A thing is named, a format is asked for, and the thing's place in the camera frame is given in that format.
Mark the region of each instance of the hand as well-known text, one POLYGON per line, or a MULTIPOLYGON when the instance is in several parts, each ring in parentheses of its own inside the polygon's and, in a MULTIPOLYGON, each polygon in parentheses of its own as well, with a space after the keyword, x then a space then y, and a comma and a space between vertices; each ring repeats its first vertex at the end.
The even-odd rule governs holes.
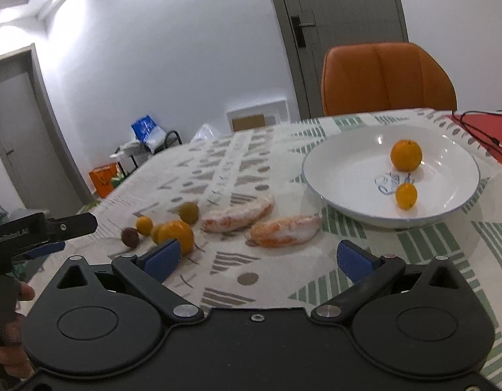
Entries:
MULTIPOLYGON (((34 289, 22 282, 19 300, 31 301, 35 296, 34 289)), ((34 370, 25 350, 21 346, 21 323, 25 316, 19 313, 16 313, 16 315, 16 320, 8 323, 5 327, 11 344, 7 347, 0 347, 0 363, 5 366, 5 371, 10 376, 27 379, 33 375, 34 370)))

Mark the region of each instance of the screw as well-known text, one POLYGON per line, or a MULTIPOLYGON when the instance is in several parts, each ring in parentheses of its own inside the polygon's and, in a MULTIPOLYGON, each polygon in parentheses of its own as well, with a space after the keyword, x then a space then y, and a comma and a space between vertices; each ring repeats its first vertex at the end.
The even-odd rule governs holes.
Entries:
POLYGON ((337 305, 325 304, 316 308, 316 314, 320 317, 333 318, 341 315, 341 309, 337 305))
POLYGON ((263 322, 265 320, 265 316, 263 314, 253 314, 251 315, 251 320, 253 322, 263 322))
POLYGON ((177 305, 173 309, 173 314, 178 317, 193 317, 198 313, 198 307, 192 304, 177 305))

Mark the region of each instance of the white plate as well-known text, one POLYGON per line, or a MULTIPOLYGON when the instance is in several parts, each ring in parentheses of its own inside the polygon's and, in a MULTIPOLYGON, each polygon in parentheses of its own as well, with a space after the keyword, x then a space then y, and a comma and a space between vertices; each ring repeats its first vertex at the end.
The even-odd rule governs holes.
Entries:
POLYGON ((479 185, 477 163, 446 136, 417 126, 363 127, 329 137, 305 158, 309 186, 347 216, 382 228, 431 224, 463 206, 479 185), (398 172, 390 152, 400 139, 413 139, 423 151, 421 166, 398 172), (413 181, 416 205, 397 207, 395 191, 413 181))

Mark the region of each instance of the patterned tablecloth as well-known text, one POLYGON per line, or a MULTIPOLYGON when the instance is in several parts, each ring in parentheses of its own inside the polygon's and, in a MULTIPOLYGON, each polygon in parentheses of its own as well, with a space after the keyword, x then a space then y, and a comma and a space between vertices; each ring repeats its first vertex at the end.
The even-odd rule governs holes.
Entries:
MULTIPOLYGON (((120 229, 136 216, 164 222, 185 201, 205 213, 243 204, 272 192, 272 217, 320 212, 323 226, 309 243, 266 250, 248 247, 243 232, 209 235, 194 228, 196 248, 166 286, 204 310, 303 306, 308 310, 351 286, 337 268, 336 247, 347 238, 373 254, 395 253, 410 263, 448 255, 494 322, 496 340, 482 373, 502 388, 502 166, 446 113, 400 110, 302 121, 183 145, 154 157, 94 210, 98 231, 73 240, 44 263, 32 285, 40 293, 67 257, 80 254, 90 264, 108 263, 127 252, 120 229), (306 154, 327 137, 343 131, 386 124, 411 124, 443 133, 475 158, 481 182, 462 209, 434 225, 412 230, 380 230, 352 220, 307 187, 301 174, 306 154)), ((137 249, 152 247, 145 240, 137 249)), ((28 312, 29 303, 22 304, 28 312)))

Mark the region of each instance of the plate logo print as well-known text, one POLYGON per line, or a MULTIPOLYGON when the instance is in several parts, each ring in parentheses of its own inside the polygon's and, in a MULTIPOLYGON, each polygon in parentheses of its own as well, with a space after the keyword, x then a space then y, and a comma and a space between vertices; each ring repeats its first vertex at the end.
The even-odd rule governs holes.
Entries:
POLYGON ((380 193, 389 196, 395 194, 397 188, 402 183, 414 183, 415 180, 412 179, 411 173, 408 175, 400 175, 399 173, 388 172, 384 175, 379 175, 374 179, 374 183, 378 187, 380 193))

